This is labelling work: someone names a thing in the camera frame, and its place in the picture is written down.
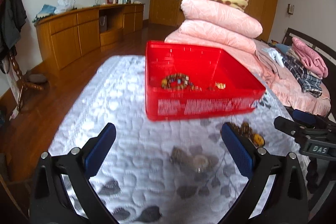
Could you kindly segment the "gold round pendant charm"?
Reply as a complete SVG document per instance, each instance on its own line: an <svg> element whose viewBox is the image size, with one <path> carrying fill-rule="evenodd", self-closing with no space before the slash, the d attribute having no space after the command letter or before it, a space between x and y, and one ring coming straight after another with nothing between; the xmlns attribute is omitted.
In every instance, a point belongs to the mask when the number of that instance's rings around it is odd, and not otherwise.
<svg viewBox="0 0 336 224"><path fill-rule="evenodd" d="M215 86L218 89L225 89L226 88L226 84L225 83L215 83Z"/></svg>

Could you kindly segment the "blue plaid shirt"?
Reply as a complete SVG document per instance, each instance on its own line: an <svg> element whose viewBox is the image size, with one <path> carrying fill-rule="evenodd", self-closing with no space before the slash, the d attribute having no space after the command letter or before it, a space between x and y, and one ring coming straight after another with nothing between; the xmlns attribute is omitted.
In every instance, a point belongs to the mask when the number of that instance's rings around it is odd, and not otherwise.
<svg viewBox="0 0 336 224"><path fill-rule="evenodd" d="M309 71L293 57L283 57L282 62L292 73L303 93L310 93L315 98L322 96L321 79L312 76Z"/></svg>

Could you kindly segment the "pink bed sheet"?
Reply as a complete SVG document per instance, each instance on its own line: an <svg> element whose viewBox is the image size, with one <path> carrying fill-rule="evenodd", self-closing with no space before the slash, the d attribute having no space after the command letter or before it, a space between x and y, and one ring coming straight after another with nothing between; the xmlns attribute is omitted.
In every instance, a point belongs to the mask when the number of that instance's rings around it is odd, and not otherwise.
<svg viewBox="0 0 336 224"><path fill-rule="evenodd" d="M169 34L165 38L165 42L221 48L233 56L252 74L262 78L284 106L321 116L327 116L331 110L330 94L324 84L321 85L322 96L315 98L308 92L302 92L299 83L287 68L280 68L280 74L277 75L261 63L254 54L220 43L181 34L178 31Z"/></svg>

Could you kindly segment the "pink folded garment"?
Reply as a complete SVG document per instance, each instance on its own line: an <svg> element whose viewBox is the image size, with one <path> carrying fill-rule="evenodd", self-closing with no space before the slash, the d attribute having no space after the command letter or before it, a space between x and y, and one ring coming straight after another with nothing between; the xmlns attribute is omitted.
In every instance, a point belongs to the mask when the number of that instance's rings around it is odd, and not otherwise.
<svg viewBox="0 0 336 224"><path fill-rule="evenodd" d="M299 38L292 37L291 40L291 48L299 56L302 65L306 67L307 70L316 74L319 78L326 78L329 71L323 58Z"/></svg>

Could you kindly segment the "dark headboard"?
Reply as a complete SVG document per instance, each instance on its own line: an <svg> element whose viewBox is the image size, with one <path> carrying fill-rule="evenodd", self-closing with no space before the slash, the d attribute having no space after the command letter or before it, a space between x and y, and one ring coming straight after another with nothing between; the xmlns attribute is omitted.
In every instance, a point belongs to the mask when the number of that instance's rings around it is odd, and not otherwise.
<svg viewBox="0 0 336 224"><path fill-rule="evenodd" d="M291 45L291 38L299 38L301 41L306 43L309 47L315 50L323 59L326 66L328 67L329 73L333 74L335 72L335 50L324 45L322 42L315 38L312 38L302 32L288 28L286 30L285 36L282 43L289 46Z"/></svg>

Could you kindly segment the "white grey quilted bedspread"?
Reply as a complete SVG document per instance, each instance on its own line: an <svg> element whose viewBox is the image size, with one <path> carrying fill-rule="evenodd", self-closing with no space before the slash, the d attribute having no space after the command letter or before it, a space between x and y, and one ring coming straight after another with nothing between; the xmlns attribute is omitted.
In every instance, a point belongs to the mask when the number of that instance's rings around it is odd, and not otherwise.
<svg viewBox="0 0 336 224"><path fill-rule="evenodd" d="M273 155L298 153L293 138L274 128L288 117L271 91L248 114L182 121L150 121L145 112L145 58L109 58L65 116L49 147L53 156L83 147L107 123L116 140L90 179L107 209L121 223L217 223L247 183L222 141L225 122L249 123ZM210 172L196 173L170 161L173 147L219 159Z"/></svg>

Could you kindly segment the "wooden coat stand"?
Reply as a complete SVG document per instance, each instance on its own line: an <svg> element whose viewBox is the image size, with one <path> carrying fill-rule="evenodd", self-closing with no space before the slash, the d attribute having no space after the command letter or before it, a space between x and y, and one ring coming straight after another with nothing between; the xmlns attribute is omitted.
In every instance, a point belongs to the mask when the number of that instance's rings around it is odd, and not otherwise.
<svg viewBox="0 0 336 224"><path fill-rule="evenodd" d="M19 81L19 86L20 86L20 90L19 90L19 96L18 96L18 103L17 103L17 111L20 112L22 107L23 107L23 93L29 89L32 90L37 90L37 91L43 91L44 87L42 87L41 85L35 84L35 83L31 83L25 80L25 78L22 75L22 72L20 70L19 64L15 59L15 56L12 52L9 53L9 60L11 62L11 65L13 67L13 70L15 72L15 74L17 75L18 81Z"/></svg>

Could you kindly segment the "upper pink folded quilt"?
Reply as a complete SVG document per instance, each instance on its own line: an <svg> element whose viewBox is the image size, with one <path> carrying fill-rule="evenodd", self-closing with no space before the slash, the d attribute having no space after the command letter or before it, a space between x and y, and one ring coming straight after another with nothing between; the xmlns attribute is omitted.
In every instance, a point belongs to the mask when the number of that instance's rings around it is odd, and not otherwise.
<svg viewBox="0 0 336 224"><path fill-rule="evenodd" d="M249 38L257 38L263 32L257 19L219 2L182 0L181 9L188 20L203 20Z"/></svg>

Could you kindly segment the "pink folded quilt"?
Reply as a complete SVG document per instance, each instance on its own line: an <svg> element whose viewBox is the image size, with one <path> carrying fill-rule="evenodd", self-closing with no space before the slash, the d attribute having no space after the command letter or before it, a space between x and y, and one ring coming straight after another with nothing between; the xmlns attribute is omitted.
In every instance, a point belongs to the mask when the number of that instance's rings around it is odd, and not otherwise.
<svg viewBox="0 0 336 224"><path fill-rule="evenodd" d="M257 19L219 2L182 0L181 9L188 20L203 20L249 38L257 38L263 32Z"/></svg>
<svg viewBox="0 0 336 224"><path fill-rule="evenodd" d="M181 34L216 42L252 54L257 50L253 39L203 20L185 20L178 31Z"/></svg>

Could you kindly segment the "lower pink folded quilt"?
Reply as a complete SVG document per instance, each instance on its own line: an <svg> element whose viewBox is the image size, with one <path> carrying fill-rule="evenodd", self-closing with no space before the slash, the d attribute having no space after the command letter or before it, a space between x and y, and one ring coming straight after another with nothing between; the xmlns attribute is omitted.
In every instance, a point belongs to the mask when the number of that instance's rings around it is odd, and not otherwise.
<svg viewBox="0 0 336 224"><path fill-rule="evenodd" d="M253 39L203 20L185 20L178 31L181 34L216 42L252 54L257 50Z"/></svg>

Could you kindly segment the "wooden sideboard cabinet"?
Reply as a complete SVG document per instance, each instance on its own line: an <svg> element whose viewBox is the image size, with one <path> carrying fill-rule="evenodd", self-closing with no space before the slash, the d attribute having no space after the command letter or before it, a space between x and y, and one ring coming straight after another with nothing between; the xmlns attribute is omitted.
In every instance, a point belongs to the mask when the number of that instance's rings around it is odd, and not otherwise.
<svg viewBox="0 0 336 224"><path fill-rule="evenodd" d="M46 17L35 23L43 65L56 74L101 47L122 41L143 28L143 3L100 5ZM107 30L100 33L99 18Z"/></svg>

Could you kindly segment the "grey paper bag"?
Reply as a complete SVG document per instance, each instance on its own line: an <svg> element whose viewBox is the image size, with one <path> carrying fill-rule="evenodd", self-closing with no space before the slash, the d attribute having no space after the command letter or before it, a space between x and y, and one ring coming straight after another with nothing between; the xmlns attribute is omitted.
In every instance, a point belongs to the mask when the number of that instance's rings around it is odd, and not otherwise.
<svg viewBox="0 0 336 224"><path fill-rule="evenodd" d="M100 18L99 18L99 28L100 28L100 33L106 32L106 30L107 30L107 17L106 17L106 15L100 16Z"/></svg>

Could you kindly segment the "coats on rack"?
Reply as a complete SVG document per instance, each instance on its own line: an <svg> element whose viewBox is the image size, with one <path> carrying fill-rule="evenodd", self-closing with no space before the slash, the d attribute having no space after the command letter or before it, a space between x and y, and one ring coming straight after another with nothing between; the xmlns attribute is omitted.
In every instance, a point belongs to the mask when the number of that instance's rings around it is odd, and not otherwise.
<svg viewBox="0 0 336 224"><path fill-rule="evenodd" d="M27 19L22 0L1 0L1 71L2 60L9 53L17 54L16 43L21 39L21 30Z"/></svg>

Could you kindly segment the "blue folded cloth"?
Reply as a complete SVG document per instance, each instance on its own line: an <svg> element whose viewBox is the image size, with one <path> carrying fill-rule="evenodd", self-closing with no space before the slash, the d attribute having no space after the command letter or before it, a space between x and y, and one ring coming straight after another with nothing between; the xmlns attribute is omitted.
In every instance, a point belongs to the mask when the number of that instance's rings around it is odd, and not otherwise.
<svg viewBox="0 0 336 224"><path fill-rule="evenodd" d="M34 17L32 23L36 23L43 18L54 15L55 10L56 10L55 6L43 5L42 9Z"/></svg>

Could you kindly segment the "white plastic bag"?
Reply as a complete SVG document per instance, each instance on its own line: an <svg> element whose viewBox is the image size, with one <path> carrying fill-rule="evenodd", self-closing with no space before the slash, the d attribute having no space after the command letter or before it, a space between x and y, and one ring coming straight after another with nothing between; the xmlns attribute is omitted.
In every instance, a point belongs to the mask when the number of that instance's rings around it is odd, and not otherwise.
<svg viewBox="0 0 336 224"><path fill-rule="evenodd" d="M75 8L75 1L76 0L58 0L54 13L62 14L64 12L73 10Z"/></svg>

